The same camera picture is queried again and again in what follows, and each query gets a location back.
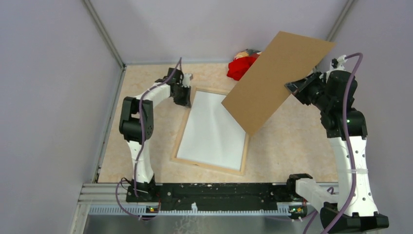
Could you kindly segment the brown cardboard backing board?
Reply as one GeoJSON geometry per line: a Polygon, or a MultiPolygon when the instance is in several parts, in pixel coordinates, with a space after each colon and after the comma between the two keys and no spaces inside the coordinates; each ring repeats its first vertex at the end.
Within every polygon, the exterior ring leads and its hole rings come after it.
{"type": "Polygon", "coordinates": [[[306,77],[335,43],[279,31],[222,101],[253,136],[288,98],[285,84],[306,77]]]}

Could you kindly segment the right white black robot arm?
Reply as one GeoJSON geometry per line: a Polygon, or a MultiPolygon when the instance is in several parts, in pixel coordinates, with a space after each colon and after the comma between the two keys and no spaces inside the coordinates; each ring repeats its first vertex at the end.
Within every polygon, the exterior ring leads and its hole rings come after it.
{"type": "Polygon", "coordinates": [[[357,89],[355,76],[343,70],[316,72],[285,87],[302,104],[319,109],[338,173],[335,195],[307,176],[293,175],[285,188],[286,196],[292,201],[308,201],[318,212],[325,234],[388,228],[389,219],[378,211],[370,188],[366,120],[352,106],[357,89]]]}

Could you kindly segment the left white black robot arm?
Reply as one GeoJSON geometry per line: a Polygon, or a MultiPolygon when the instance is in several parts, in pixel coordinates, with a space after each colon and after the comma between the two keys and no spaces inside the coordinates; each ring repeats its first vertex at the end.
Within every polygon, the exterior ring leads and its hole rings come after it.
{"type": "Polygon", "coordinates": [[[154,108],[168,98],[172,98],[176,105],[190,108],[192,79],[191,73],[169,68],[165,77],[156,80],[142,94],[123,99],[119,131],[131,152],[133,164],[131,193],[144,201],[151,201],[156,196],[154,172],[150,163],[154,108]]]}

